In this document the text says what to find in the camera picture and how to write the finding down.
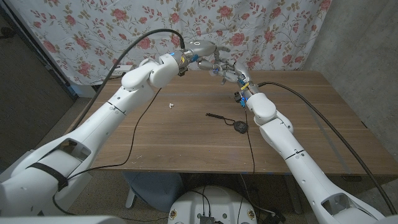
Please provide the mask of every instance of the floral curtain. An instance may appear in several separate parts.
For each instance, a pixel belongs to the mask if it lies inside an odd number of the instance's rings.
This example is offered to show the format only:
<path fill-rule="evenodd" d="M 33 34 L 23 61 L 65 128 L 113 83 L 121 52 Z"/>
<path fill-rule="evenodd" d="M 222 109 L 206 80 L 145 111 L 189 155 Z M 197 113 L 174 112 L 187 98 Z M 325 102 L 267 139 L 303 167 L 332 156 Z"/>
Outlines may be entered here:
<path fill-rule="evenodd" d="M 71 81 L 96 85 L 131 42 L 159 28 L 179 31 L 185 42 L 205 39 L 225 45 L 231 52 L 222 57 L 252 70 L 298 70 L 331 0 L 10 2 Z M 121 64 L 136 67 L 144 58 L 173 52 L 178 45 L 174 34 L 154 34 L 139 42 Z"/>

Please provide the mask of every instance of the black cable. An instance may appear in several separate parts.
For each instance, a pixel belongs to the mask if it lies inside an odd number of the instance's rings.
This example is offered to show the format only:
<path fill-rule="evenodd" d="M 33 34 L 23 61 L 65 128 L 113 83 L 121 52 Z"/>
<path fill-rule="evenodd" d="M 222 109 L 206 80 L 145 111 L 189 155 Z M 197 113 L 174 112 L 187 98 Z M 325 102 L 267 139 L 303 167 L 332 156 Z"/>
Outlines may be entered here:
<path fill-rule="evenodd" d="M 206 216 L 206 215 L 205 215 L 205 199 L 204 199 L 204 196 L 205 196 L 205 188 L 206 188 L 206 186 L 203 187 L 203 192 L 201 193 L 201 201 L 202 201 L 202 203 L 203 203 L 203 216 Z"/>
<path fill-rule="evenodd" d="M 246 107 L 244 107 L 244 115 L 246 115 L 246 124 L 248 124 L 248 112 L 246 111 Z M 248 134 L 248 140 L 249 140 L 249 146 L 250 146 L 250 151 L 251 151 L 251 159 L 253 160 L 253 174 L 256 171 L 256 163 L 254 162 L 254 156 L 253 156 L 253 149 L 251 147 L 251 142 L 250 142 L 250 136 L 249 136 L 249 128 L 246 131 L 246 133 Z"/>
<path fill-rule="evenodd" d="M 233 126 L 234 124 L 233 124 L 233 123 L 232 123 L 232 124 L 228 124 L 228 123 L 226 122 L 226 120 L 228 120 L 228 121 L 232 121 L 232 122 L 234 122 L 234 123 L 235 123 L 235 120 L 228 119 L 228 118 L 224 118 L 224 122 L 225 122 L 227 125 Z"/>
<path fill-rule="evenodd" d="M 245 191 L 246 191 L 246 194 L 248 195 L 248 200 L 249 200 L 250 204 L 251 204 L 253 207 L 256 207 L 256 208 L 258 208 L 258 209 L 260 209 L 260 210 L 262 210 L 262 211 L 265 211 L 265 212 L 271 213 L 272 215 L 275 215 L 275 212 L 270 211 L 270 210 L 263 209 L 263 208 L 261 208 L 260 206 L 257 206 L 256 204 L 254 204 L 254 203 L 251 201 L 248 188 L 246 187 L 246 183 L 245 183 L 245 181 L 244 181 L 244 179 L 243 179 L 243 175 L 240 174 L 240 176 L 241 176 L 241 178 L 242 178 L 243 185 L 244 185 L 244 189 L 245 189 Z"/>
<path fill-rule="evenodd" d="M 148 107 L 146 108 L 146 110 L 145 110 L 145 111 L 141 114 L 141 116 L 138 118 L 137 124 L 136 124 L 136 126 L 134 127 L 134 131 L 132 132 L 131 147 L 130 147 L 129 155 L 127 156 L 127 159 L 126 159 L 124 162 L 122 162 L 122 163 L 120 163 L 120 164 L 99 166 L 99 167 L 93 167 L 93 168 L 90 168 L 90 169 L 87 169 L 87 170 L 83 170 L 83 171 L 81 171 L 81 172 L 79 172 L 79 173 L 77 173 L 77 174 L 73 174 L 72 176 L 69 176 L 69 177 L 67 178 L 67 180 L 70 180 L 70 179 L 76 177 L 77 175 L 80 175 L 80 174 L 82 174 L 82 173 L 85 173 L 85 172 L 88 172 L 88 171 L 91 171 L 91 170 L 102 169 L 102 168 L 109 168 L 109 167 L 116 167 L 116 166 L 122 166 L 122 165 L 124 165 L 124 164 L 129 160 L 130 155 L 131 155 L 131 152 L 132 152 L 132 145 L 133 145 L 133 143 L 134 143 L 134 136 L 136 135 L 136 129 L 137 129 L 138 123 L 139 123 L 139 121 L 141 120 L 141 118 L 144 116 L 144 114 L 146 113 L 146 111 L 149 109 L 149 107 L 152 105 L 152 103 L 154 102 L 154 100 L 156 99 L 156 96 L 159 94 L 160 91 L 161 91 L 161 88 L 157 91 L 157 93 L 155 94 L 155 97 L 154 97 L 154 98 L 152 99 L 152 101 L 149 103 L 149 105 L 148 105 Z"/>
<path fill-rule="evenodd" d="M 239 215 L 241 214 L 242 202 L 243 202 L 243 196 L 242 196 L 242 199 L 241 199 L 241 205 L 239 206 L 238 220 L 236 221 L 237 224 L 239 224 Z"/>
<path fill-rule="evenodd" d="M 142 39 L 146 38 L 147 36 L 151 35 L 151 34 L 155 34 L 158 32 L 171 32 L 173 34 L 176 34 L 179 38 L 180 38 L 180 45 L 181 45 L 181 49 L 185 48 L 185 44 L 184 44 L 184 39 L 182 38 L 181 34 L 179 34 L 177 31 L 172 30 L 172 29 L 156 29 L 156 30 L 152 30 L 149 31 L 148 33 L 143 34 L 142 36 L 140 36 L 138 39 L 136 39 L 126 50 L 124 50 L 124 52 L 120 55 L 120 57 L 118 58 L 118 60 L 113 64 L 111 70 L 109 71 L 109 73 L 107 74 L 107 76 L 104 79 L 104 82 L 102 83 L 102 85 L 99 87 L 98 91 L 95 93 L 94 97 L 91 99 L 91 101 L 88 103 L 88 105 L 86 106 L 84 112 L 81 114 L 81 116 L 79 117 L 79 119 L 77 120 L 77 122 L 73 125 L 73 127 L 71 128 L 70 131 L 75 130 L 78 125 L 81 123 L 81 121 L 83 120 L 83 118 L 86 116 L 88 110 L 91 108 L 91 106 L 93 105 L 94 101 L 97 99 L 98 95 L 101 93 L 102 89 L 104 88 L 106 82 L 108 82 L 109 78 L 111 77 L 112 73 L 114 72 L 115 68 L 119 65 L 119 63 L 121 62 L 121 60 L 124 58 L 124 56 L 126 56 L 126 54 L 134 47 L 136 46 Z"/>
<path fill-rule="evenodd" d="M 195 192 L 195 193 L 197 193 L 197 194 L 200 194 L 200 195 L 202 195 L 202 198 L 204 197 L 204 198 L 207 200 L 207 204 L 209 205 L 209 217 L 210 217 L 210 214 L 211 214 L 210 202 L 209 202 L 209 200 L 207 199 L 206 195 L 204 195 L 204 194 L 202 194 L 202 193 L 200 193 L 200 192 L 197 192 L 196 190 L 189 190 L 189 192 Z M 203 203 L 203 214 L 204 214 L 204 213 L 205 213 L 205 203 Z"/>
<path fill-rule="evenodd" d="M 58 210 L 60 210 L 60 211 L 63 212 L 64 214 L 66 214 L 66 215 L 76 215 L 76 214 L 74 214 L 74 213 L 70 213 L 70 212 L 68 212 L 68 211 L 65 211 L 63 208 L 61 208 L 61 207 L 57 204 L 57 202 L 55 201 L 55 194 L 52 196 L 52 203 L 56 206 L 56 208 L 57 208 Z"/>
<path fill-rule="evenodd" d="M 366 166 L 366 164 L 363 162 L 363 160 L 360 158 L 360 156 L 356 153 L 356 151 L 351 147 L 351 145 L 346 141 L 346 139 L 337 131 L 337 129 L 319 112 L 307 99 L 304 98 L 300 93 L 297 93 L 296 91 L 292 90 L 291 88 L 284 86 L 282 84 L 276 83 L 276 82 L 262 82 L 258 84 L 258 87 L 261 87 L 263 85 L 270 84 L 270 85 L 275 85 L 284 88 L 285 90 L 290 91 L 291 93 L 295 94 L 298 96 L 300 99 L 302 99 L 309 107 L 311 107 L 314 112 L 316 112 L 319 117 L 331 128 L 331 130 L 337 135 L 337 137 L 344 143 L 344 145 L 348 148 L 348 150 L 354 155 L 355 159 L 361 164 L 362 168 L 365 170 L 367 175 L 370 177 L 372 180 L 373 184 L 376 186 L 376 188 L 379 190 L 381 196 L 383 197 L 384 201 L 386 202 L 388 208 L 390 209 L 391 214 L 397 215 L 397 211 L 394 208 L 393 204 L 390 201 L 390 198 L 387 196 L 386 192 L 384 189 L 380 186 L 380 184 L 377 182 L 377 180 L 374 178 L 372 172 L 369 170 L 369 168 Z"/>
<path fill-rule="evenodd" d="M 261 200 L 260 200 L 260 194 L 259 194 L 259 190 L 258 190 L 258 189 L 256 190 L 256 193 L 257 193 L 257 199 L 258 199 L 258 201 L 259 201 L 259 207 L 261 207 Z M 257 221 L 257 223 L 260 221 L 261 212 L 262 212 L 262 210 L 259 209 L 259 216 L 258 216 L 258 221 Z"/>
<path fill-rule="evenodd" d="M 123 218 L 123 217 L 119 217 L 119 218 L 122 218 L 124 220 L 131 220 L 131 221 L 137 221 L 137 222 L 144 222 L 145 223 L 145 222 L 156 222 L 156 221 L 159 221 L 159 220 L 166 219 L 168 217 L 158 218 L 158 219 L 155 219 L 155 220 L 136 220 L 136 219 L 133 219 L 133 218 Z"/>

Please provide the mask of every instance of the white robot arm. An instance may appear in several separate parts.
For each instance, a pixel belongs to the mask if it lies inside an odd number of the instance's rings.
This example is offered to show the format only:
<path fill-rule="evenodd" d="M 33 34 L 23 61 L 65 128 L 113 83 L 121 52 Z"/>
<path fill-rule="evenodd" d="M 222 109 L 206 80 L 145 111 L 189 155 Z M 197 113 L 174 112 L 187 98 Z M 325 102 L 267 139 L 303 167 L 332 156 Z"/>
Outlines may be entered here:
<path fill-rule="evenodd" d="M 91 167 L 103 144 L 134 109 L 154 96 L 150 85 L 162 88 L 177 74 L 187 70 L 192 59 L 210 52 L 175 52 L 144 60 L 123 76 L 120 89 L 74 131 L 53 140 L 26 157 L 0 184 L 0 215 L 34 216 L 51 200 L 66 197 L 79 176 Z"/>
<path fill-rule="evenodd" d="M 259 92 L 241 63 L 229 63 L 225 59 L 220 61 L 225 65 L 211 65 L 204 59 L 198 64 L 239 85 L 242 104 L 246 102 L 249 110 L 254 113 L 254 122 L 260 127 L 262 137 L 285 160 L 321 224 L 375 223 L 384 218 L 375 208 L 345 192 L 327 178 L 295 139 L 292 123 L 276 110 L 275 104 L 264 93 Z"/>

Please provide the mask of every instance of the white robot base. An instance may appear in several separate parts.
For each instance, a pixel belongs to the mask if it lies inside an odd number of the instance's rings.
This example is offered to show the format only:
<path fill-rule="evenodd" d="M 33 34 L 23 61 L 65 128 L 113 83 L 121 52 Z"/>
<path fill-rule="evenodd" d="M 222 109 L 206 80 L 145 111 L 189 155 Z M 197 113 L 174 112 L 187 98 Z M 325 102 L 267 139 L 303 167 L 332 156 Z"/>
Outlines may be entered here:
<path fill-rule="evenodd" d="M 224 224 L 257 223 L 251 204 L 235 191 L 214 185 L 206 186 L 204 191 L 203 187 L 194 191 L 188 191 L 174 202 L 170 209 L 168 224 L 199 224 L 214 223 L 214 221 Z"/>

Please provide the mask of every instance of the power strip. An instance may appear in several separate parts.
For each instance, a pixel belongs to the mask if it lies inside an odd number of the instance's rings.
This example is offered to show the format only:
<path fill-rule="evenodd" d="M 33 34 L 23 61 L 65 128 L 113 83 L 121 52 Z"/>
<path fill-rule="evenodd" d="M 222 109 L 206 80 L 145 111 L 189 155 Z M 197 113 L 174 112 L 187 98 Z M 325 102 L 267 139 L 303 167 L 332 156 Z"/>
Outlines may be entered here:
<path fill-rule="evenodd" d="M 117 68 L 112 73 L 112 77 L 119 77 L 121 75 L 126 74 L 127 72 L 130 72 L 130 69 L 132 68 L 132 65 L 118 65 Z"/>

